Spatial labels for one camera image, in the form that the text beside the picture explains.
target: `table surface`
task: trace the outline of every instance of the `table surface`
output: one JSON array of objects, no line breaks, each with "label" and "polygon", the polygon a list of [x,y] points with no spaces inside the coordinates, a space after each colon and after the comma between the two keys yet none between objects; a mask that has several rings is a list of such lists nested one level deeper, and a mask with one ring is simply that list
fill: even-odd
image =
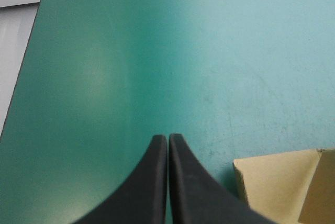
[{"label": "table surface", "polygon": [[157,133],[183,133],[232,192],[234,158],[334,146],[334,2],[41,0],[0,143],[1,223],[74,221]]}]

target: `cardboard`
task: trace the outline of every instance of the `cardboard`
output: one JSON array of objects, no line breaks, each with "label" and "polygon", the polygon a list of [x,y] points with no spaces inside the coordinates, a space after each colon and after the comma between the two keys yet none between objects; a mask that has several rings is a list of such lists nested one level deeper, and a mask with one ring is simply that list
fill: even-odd
[{"label": "cardboard", "polygon": [[282,223],[335,223],[335,149],[310,149],[233,162],[239,196]]}]

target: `black rubber tip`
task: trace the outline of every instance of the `black rubber tip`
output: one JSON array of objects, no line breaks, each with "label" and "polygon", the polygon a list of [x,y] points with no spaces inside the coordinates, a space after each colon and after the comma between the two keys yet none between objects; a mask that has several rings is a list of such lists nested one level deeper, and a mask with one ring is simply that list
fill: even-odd
[{"label": "black rubber tip", "polygon": [[273,224],[221,187],[180,134],[170,135],[169,186],[174,224]]},{"label": "black rubber tip", "polygon": [[166,204],[166,138],[157,135],[133,172],[75,224],[162,224]]}]

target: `black object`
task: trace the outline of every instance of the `black object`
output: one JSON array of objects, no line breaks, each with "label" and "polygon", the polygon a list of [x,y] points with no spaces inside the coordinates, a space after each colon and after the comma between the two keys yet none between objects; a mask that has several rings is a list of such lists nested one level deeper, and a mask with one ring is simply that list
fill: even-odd
[{"label": "black object", "polygon": [[163,224],[166,163],[166,138],[156,135],[125,182],[75,224]]},{"label": "black object", "polygon": [[221,187],[181,134],[170,135],[169,186],[174,224],[271,224]]}]

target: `black curved piece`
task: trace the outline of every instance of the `black curved piece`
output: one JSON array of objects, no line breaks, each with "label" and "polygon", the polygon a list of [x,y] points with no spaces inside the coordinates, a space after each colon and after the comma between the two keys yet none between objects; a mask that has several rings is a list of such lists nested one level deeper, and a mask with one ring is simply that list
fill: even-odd
[{"label": "black curved piece", "polygon": [[167,146],[154,136],[133,172],[104,202],[75,224],[163,224]]},{"label": "black curved piece", "polygon": [[174,224],[273,224],[221,187],[180,134],[170,135],[169,186]]}]

